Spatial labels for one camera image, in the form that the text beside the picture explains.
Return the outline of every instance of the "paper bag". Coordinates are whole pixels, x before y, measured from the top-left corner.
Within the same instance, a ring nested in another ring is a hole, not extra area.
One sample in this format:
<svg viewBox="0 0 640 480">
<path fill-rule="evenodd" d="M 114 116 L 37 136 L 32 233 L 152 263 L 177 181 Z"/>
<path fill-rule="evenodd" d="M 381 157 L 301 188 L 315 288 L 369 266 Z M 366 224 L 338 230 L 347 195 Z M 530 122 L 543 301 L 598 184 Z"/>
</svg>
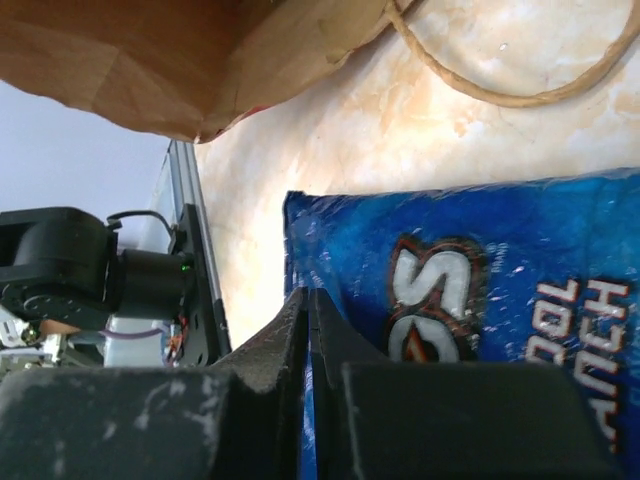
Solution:
<svg viewBox="0 0 640 480">
<path fill-rule="evenodd" d="M 386 27 L 385 2 L 0 0 L 0 76 L 132 130 L 209 141 L 339 68 Z"/>
</svg>

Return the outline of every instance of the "black cable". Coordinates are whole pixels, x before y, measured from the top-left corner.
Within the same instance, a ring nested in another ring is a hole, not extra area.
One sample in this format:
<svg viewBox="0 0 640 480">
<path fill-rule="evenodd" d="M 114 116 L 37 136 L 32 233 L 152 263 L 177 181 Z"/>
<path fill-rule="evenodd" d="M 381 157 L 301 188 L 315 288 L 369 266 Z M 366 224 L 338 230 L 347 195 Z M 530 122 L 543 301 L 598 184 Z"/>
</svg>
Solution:
<svg viewBox="0 0 640 480">
<path fill-rule="evenodd" d="M 107 223 L 109 224 L 110 228 L 117 229 L 122 226 L 122 222 L 120 222 L 120 220 L 127 217 L 157 218 L 158 220 L 160 220 L 160 222 L 162 222 L 162 225 L 169 234 L 169 237 L 173 236 L 173 229 L 171 228 L 171 225 L 169 225 L 169 222 L 167 222 L 167 219 L 153 210 L 127 210 L 125 212 L 114 213 L 113 215 L 107 217 Z"/>
</svg>

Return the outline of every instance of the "logo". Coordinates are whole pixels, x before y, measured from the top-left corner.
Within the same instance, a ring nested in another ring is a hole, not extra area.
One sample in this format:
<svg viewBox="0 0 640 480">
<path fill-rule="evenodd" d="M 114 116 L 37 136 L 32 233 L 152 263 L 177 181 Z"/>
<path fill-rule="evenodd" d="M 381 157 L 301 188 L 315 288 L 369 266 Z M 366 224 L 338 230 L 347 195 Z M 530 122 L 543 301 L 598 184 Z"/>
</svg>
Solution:
<svg viewBox="0 0 640 480">
<path fill-rule="evenodd" d="M 471 239 L 449 237 L 427 245 L 402 235 L 391 259 L 389 357 L 419 363 L 475 360 L 488 276 L 487 257 Z"/>
</svg>

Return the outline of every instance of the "marble surface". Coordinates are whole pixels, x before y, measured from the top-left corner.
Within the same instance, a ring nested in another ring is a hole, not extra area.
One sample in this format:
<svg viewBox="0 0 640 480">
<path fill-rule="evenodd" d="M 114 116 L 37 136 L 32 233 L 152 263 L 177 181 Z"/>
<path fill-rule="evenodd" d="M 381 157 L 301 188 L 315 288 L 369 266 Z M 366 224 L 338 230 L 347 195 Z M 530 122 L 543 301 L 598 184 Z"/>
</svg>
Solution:
<svg viewBox="0 0 640 480">
<path fill-rule="evenodd" d="M 632 0 L 429 0 L 407 17 L 427 50 L 507 93 L 560 86 L 622 30 Z M 393 30 L 286 104 L 196 148 L 234 347 L 283 300 L 287 190 L 374 193 L 640 165 L 638 42 L 586 95 L 509 110 L 451 90 Z"/>
</svg>

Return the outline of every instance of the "chip bag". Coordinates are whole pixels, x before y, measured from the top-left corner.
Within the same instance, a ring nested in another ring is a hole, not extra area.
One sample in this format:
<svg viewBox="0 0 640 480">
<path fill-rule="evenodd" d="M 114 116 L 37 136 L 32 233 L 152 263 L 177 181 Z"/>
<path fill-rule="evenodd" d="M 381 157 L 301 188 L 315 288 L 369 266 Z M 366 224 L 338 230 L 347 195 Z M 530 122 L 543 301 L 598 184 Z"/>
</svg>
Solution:
<svg viewBox="0 0 640 480">
<path fill-rule="evenodd" d="M 397 361 L 573 372 L 640 478 L 640 169 L 372 196 L 288 194 L 285 290 L 326 288 Z"/>
</svg>

